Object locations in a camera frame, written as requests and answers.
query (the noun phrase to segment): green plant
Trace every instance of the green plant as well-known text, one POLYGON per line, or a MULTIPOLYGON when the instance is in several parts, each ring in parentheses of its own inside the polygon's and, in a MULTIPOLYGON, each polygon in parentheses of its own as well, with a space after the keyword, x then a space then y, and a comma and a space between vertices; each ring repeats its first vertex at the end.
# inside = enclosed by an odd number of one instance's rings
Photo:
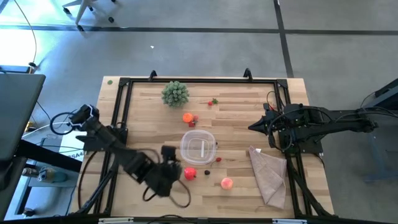
POLYGON ((166 84, 162 94, 163 103, 173 108, 188 102, 189 92, 187 86, 178 81, 166 84))

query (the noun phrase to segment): clear plastic container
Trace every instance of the clear plastic container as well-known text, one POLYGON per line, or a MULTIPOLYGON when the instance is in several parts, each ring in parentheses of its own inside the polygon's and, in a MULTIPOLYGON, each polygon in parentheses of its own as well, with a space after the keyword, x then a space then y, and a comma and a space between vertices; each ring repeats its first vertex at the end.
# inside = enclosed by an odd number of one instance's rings
POLYGON ((216 154, 217 143, 214 136, 204 130, 188 131, 182 137, 180 152, 183 159, 194 165, 211 162, 216 154))

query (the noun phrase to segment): concrete floor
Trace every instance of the concrete floor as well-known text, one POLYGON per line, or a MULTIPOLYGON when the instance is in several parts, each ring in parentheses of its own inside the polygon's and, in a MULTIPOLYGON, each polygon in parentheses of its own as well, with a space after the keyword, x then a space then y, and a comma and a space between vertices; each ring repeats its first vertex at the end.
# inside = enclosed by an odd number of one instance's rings
MULTIPOLYGON (((73 24, 59 9, 67 1, 18 2, 30 9, 25 13, 34 26, 73 24)), ((0 14, 0 26, 25 25, 13 4, 10 1, 0 14)), ((391 0, 280 0, 286 29, 397 30, 397 6, 391 0)), ((100 0, 98 8, 103 12, 85 12, 83 25, 278 28, 272 0, 119 0, 117 5, 100 0), (110 24, 108 16, 117 24, 110 24)), ((75 15, 77 8, 70 10, 75 15)), ((255 77, 287 77, 279 34, 39 30, 35 34, 35 62, 40 64, 36 73, 47 76, 39 102, 50 116, 83 103, 96 104, 105 75, 149 75, 156 70, 161 76, 240 77, 249 67, 255 77)), ((294 77, 304 78, 312 105, 331 110, 358 108, 366 95, 397 78, 397 43, 396 35, 287 35, 294 77)), ((1 64, 26 65, 34 53, 30 31, 0 29, 0 49, 1 64)), ((40 125, 48 123, 39 108, 33 115, 40 125)), ((39 142, 48 133, 27 139, 39 142)), ((364 139, 362 134, 339 133, 322 141, 335 213, 397 223, 398 180, 363 182, 365 175, 375 172, 364 139)), ((33 201, 38 195, 43 198, 42 193, 29 199, 31 207, 41 206, 33 201)), ((70 191, 61 194, 67 204, 70 191)))

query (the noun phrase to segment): wooden tabletop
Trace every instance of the wooden tabletop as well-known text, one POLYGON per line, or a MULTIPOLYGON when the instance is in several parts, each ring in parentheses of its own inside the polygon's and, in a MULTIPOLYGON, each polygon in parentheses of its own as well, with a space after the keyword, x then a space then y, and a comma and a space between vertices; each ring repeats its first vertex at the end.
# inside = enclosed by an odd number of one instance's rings
MULTIPOLYGON (((99 93, 97 107, 100 121, 104 125, 111 122, 116 92, 120 77, 104 77, 99 93)), ((308 105, 304 81, 301 78, 288 78, 289 92, 292 103, 308 105)), ((194 167, 198 170, 195 180, 187 181, 181 177, 192 193, 192 202, 188 208, 177 208, 169 198, 153 198, 150 202, 142 200, 146 184, 138 185, 121 168, 114 195, 112 216, 159 217, 166 214, 183 217, 223 217, 223 218, 293 218, 292 200, 289 180, 285 183, 285 209, 264 205, 257 187, 251 160, 248 153, 250 145, 261 148, 263 153, 271 156, 284 156, 277 149, 271 149, 264 134, 248 130, 248 126, 264 115, 262 104, 266 95, 273 91, 270 84, 229 84, 229 83, 187 83, 190 92, 190 102, 182 109, 169 108, 161 100, 164 83, 135 83, 132 88, 127 127, 129 129, 127 146, 133 148, 152 148, 160 152, 162 145, 177 147, 177 157, 180 156, 180 141, 183 135, 193 129, 211 132, 218 142, 216 157, 223 160, 220 163, 194 166, 182 159, 182 166, 194 167), (217 98, 218 105, 208 106, 207 102, 217 98), (184 113, 199 115, 195 128, 189 128, 182 121, 184 113), (204 170, 210 170, 209 176, 204 170), (220 182, 224 177, 234 181, 231 190, 223 190, 220 182)), ((123 93, 119 119, 124 107, 123 93)), ((275 95, 270 94, 269 102, 275 102, 275 95)), ((103 153, 97 153, 87 168, 81 186, 83 203, 93 193, 98 185, 103 153)), ((304 154, 303 164, 308 188, 324 208, 333 213, 325 171, 319 158, 304 154)), ((107 193, 103 199, 106 203, 107 193)), ((187 194, 176 182, 172 195, 178 203, 185 204, 187 194)), ((302 211, 302 194, 298 197, 302 211)), ((77 210, 77 197, 72 204, 72 211, 77 210)))

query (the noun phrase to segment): cloth napkin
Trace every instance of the cloth napkin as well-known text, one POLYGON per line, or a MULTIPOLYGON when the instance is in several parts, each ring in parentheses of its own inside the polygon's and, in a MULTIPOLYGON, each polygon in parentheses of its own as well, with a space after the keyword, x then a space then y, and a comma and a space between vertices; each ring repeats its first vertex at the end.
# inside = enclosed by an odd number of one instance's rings
POLYGON ((249 154, 264 203, 283 209, 286 198, 286 160, 260 153, 252 146, 249 154))

